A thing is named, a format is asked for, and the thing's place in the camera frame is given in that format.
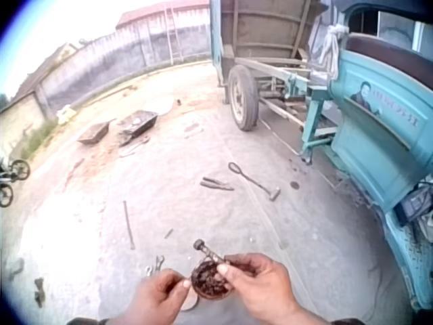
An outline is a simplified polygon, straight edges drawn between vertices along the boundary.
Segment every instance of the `wrench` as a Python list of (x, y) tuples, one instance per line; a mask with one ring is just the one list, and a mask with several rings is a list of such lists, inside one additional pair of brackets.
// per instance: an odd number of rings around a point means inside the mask
[(278, 187), (275, 189), (275, 191), (272, 192), (272, 191), (268, 190), (266, 187), (264, 187), (262, 184), (258, 183), (257, 181), (254, 181), (251, 177), (248, 177), (247, 175), (245, 175), (244, 172), (241, 170), (241, 167), (237, 166), (234, 162), (229, 162), (229, 169), (231, 171), (233, 171), (235, 174), (241, 175), (247, 181), (250, 181), (254, 185), (256, 185), (259, 188), (261, 188), (262, 190), (264, 190), (266, 192), (266, 194), (268, 194), (269, 200), (272, 202), (275, 201), (277, 199), (277, 197), (279, 196), (279, 194), (281, 193), (281, 190)]
[(156, 265), (155, 272), (159, 272), (161, 270), (161, 265), (164, 263), (165, 257), (164, 255), (156, 255)]
[(144, 272), (146, 273), (146, 277), (149, 278), (152, 276), (152, 273), (154, 273), (154, 267), (153, 266), (146, 266), (144, 269)]

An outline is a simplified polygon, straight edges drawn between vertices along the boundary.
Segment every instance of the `wheel rim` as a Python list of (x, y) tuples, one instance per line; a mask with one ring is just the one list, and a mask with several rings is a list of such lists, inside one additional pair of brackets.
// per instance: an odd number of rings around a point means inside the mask
[(28, 168), (26, 164), (22, 162), (17, 162), (16, 164), (14, 164), (12, 171), (20, 178), (25, 178), (28, 175)]
[(245, 97), (241, 91), (241, 87), (237, 79), (233, 81), (231, 87), (231, 109), (235, 120), (242, 122), (245, 112)]

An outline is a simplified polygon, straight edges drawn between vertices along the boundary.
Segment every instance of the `concrete ground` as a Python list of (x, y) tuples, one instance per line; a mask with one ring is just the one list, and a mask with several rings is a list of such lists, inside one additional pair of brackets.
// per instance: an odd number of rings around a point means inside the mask
[[(209, 63), (139, 77), (117, 89), (125, 85), (137, 89), (93, 101), (56, 131), (32, 160), (30, 178), (16, 184), (13, 205), (1, 212), (3, 292), (30, 324), (115, 316), (156, 255), (165, 256), (163, 267), (190, 275), (202, 258), (192, 248), (197, 238), (221, 254), (262, 252), (282, 262), (299, 301), (327, 320), (410, 324), (403, 277), (372, 212), (319, 151), (306, 166), (288, 148), (300, 137), (289, 122), (262, 109), (256, 129), (241, 132)], [(140, 138), (119, 148), (117, 122), (138, 109), (168, 110), (178, 98), (181, 106), (147, 132), (150, 141), (119, 158)], [(76, 142), (90, 124), (111, 118), (117, 120), (98, 144)], [(280, 197), (270, 202), (228, 170), (230, 161), (266, 186), (279, 186)], [(228, 181), (235, 191), (203, 188), (203, 176)], [(24, 270), (9, 281), (19, 257)], [(34, 301), (38, 277), (45, 279), (42, 309)], [(177, 319), (204, 322), (257, 323), (236, 295), (200, 301)]]

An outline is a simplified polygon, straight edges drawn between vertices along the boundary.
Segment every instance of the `building roof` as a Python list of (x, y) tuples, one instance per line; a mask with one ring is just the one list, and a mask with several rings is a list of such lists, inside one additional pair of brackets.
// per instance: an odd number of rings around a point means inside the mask
[(209, 0), (176, 0), (167, 1), (161, 3), (155, 3), (153, 5), (148, 5), (136, 10), (131, 10), (130, 12), (124, 12), (119, 22), (116, 25), (116, 29), (122, 28), (123, 26), (136, 22), (148, 16), (159, 14), (164, 11), (164, 6), (170, 8), (173, 7), (175, 11), (189, 10), (193, 8), (209, 7)]
[(77, 50), (77, 48), (70, 43), (65, 43), (59, 46), (33, 73), (27, 76), (26, 80), (23, 81), (20, 88), (16, 92), (11, 103), (16, 102), (20, 98), (35, 90), (35, 87), (42, 81), (48, 72), (51, 72), (57, 66), (55, 60), (67, 45), (72, 46), (75, 48), (75, 50)]

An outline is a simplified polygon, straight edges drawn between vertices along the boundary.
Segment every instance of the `tire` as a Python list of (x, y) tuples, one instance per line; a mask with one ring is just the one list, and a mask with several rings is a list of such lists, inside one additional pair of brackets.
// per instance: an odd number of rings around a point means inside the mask
[(242, 131), (250, 131), (258, 118), (257, 84), (247, 67), (234, 66), (229, 73), (229, 95), (233, 119)]
[(9, 184), (0, 183), (0, 207), (7, 208), (14, 200), (14, 191)]
[(16, 179), (24, 181), (30, 176), (30, 166), (22, 159), (15, 160), (11, 165), (11, 170), (16, 174)]

